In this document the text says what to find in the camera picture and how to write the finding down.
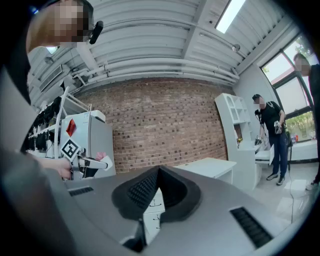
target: ceiling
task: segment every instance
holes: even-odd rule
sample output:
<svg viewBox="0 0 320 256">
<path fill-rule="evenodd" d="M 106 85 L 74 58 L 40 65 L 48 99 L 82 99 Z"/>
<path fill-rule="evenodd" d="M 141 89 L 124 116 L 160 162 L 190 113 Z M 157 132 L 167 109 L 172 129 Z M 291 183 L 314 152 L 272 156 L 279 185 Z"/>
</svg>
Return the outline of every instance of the ceiling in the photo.
<svg viewBox="0 0 320 256">
<path fill-rule="evenodd" d="M 86 55 L 76 48 L 60 47 L 52 55 L 52 65 L 44 63 L 44 57 L 51 56 L 47 49 L 40 48 L 33 52 L 29 56 L 32 77 L 29 82 L 32 85 L 41 83 L 60 64 L 66 64 L 71 69 L 92 70 L 101 65 L 144 58 L 184 59 L 194 61 L 193 64 L 197 62 L 219 67 L 221 72 L 230 73 L 224 72 L 224 76 L 234 81 L 203 74 L 196 69 L 189 71 L 189 74 L 232 85 L 237 81 L 234 76 L 238 76 L 236 70 L 239 64 L 285 16 L 284 11 L 271 0 L 246 0 L 223 34 L 215 26 L 228 0 L 89 2 L 94 7 L 95 22 L 103 21 L 103 30 L 96 43 L 87 44 L 89 51 Z M 232 50 L 234 44 L 240 45 L 238 52 Z M 179 71 L 172 69 L 171 66 L 168 71 Z"/>
</svg>

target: white desk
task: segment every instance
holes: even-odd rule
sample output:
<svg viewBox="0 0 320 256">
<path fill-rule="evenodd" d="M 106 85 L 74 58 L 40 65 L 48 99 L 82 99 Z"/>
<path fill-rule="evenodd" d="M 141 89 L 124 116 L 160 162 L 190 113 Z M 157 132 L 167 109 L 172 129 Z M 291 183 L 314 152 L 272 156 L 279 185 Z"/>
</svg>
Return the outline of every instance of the white desk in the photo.
<svg viewBox="0 0 320 256">
<path fill-rule="evenodd" d="M 207 157 L 198 161 L 175 166 L 185 171 L 233 183 L 233 167 L 236 162 Z"/>
</svg>

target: brick wall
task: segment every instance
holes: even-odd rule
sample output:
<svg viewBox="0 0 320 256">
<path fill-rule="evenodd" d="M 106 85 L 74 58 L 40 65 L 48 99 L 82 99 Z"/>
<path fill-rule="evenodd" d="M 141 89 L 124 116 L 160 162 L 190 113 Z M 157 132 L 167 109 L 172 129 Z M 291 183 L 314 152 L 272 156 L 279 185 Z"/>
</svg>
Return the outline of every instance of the brick wall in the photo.
<svg viewBox="0 0 320 256">
<path fill-rule="evenodd" d="M 215 97 L 228 86 L 185 78 L 136 79 L 77 94 L 100 110 L 113 129 L 117 172 L 227 159 Z"/>
</svg>

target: fluorescent light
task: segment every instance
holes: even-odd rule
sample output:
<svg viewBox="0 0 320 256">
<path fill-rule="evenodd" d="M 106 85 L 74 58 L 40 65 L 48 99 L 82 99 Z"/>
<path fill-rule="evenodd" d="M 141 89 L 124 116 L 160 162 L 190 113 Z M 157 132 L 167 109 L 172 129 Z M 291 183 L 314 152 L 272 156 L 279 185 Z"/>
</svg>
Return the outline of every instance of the fluorescent light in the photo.
<svg viewBox="0 0 320 256">
<path fill-rule="evenodd" d="M 225 33 L 246 0 L 231 0 L 216 29 Z"/>
<path fill-rule="evenodd" d="M 58 50 L 58 47 L 47 47 L 47 49 L 48 49 L 49 53 L 54 54 L 54 52 L 56 50 Z"/>
</svg>

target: red sticker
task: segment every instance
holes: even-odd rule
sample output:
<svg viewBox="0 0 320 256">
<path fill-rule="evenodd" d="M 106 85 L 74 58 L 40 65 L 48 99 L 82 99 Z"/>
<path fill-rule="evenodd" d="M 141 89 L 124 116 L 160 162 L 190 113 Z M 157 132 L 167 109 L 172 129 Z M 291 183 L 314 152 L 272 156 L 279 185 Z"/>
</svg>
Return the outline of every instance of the red sticker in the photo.
<svg viewBox="0 0 320 256">
<path fill-rule="evenodd" d="M 69 134 L 69 136 L 71 137 L 72 134 L 74 134 L 76 128 L 77 128 L 77 127 L 76 127 L 75 121 L 74 121 L 73 119 L 71 119 L 70 122 L 69 122 L 69 125 L 68 125 L 68 127 L 67 127 L 67 129 L 66 129 L 65 131 L 66 131 L 66 132 Z"/>
</svg>

